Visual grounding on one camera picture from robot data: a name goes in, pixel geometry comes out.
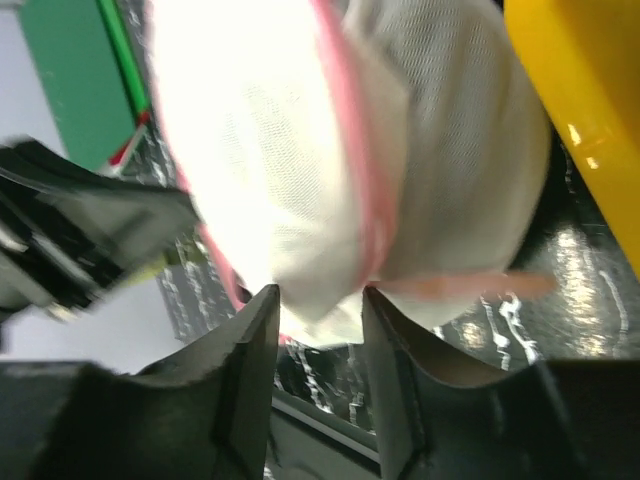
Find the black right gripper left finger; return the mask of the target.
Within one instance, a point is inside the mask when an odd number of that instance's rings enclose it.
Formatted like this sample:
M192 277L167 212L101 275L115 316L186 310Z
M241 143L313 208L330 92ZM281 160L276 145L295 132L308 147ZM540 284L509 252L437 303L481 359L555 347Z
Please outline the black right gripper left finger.
M5 479L259 479L280 292L135 375L86 362L3 362Z

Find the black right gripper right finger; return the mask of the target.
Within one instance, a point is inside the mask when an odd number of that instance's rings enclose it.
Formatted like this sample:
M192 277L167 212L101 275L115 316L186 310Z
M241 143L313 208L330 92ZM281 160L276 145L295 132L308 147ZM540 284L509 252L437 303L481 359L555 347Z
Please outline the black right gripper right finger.
M362 321L384 478L638 477L636 361L540 361L508 373L371 288Z

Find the yellow plastic bin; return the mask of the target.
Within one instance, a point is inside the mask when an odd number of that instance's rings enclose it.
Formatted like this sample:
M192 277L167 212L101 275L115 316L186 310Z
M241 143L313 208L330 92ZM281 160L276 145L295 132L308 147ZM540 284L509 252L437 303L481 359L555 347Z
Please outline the yellow plastic bin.
M639 4L507 1L514 49L632 269L639 268Z

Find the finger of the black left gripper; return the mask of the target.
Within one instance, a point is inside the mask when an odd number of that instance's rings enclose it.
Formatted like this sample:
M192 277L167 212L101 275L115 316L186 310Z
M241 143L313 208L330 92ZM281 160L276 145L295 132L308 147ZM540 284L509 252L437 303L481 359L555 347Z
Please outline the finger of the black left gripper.
M95 280L123 280L198 222L188 195L92 173L36 140L1 149L1 192Z

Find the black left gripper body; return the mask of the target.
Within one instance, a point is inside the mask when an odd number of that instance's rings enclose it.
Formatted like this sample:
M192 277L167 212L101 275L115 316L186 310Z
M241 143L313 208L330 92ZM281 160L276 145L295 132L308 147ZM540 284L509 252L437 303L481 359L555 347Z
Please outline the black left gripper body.
M36 191L1 186L2 321L29 306L71 321L123 277L104 248Z

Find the white pink mesh laundry bag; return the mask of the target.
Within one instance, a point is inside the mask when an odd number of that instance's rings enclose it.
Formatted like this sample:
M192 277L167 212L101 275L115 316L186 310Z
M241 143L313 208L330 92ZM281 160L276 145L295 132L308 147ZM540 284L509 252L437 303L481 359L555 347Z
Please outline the white pink mesh laundry bag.
M372 286L431 329L512 269L549 162L546 113L493 1L149 1L162 136L236 306L275 284L281 332L363 339Z

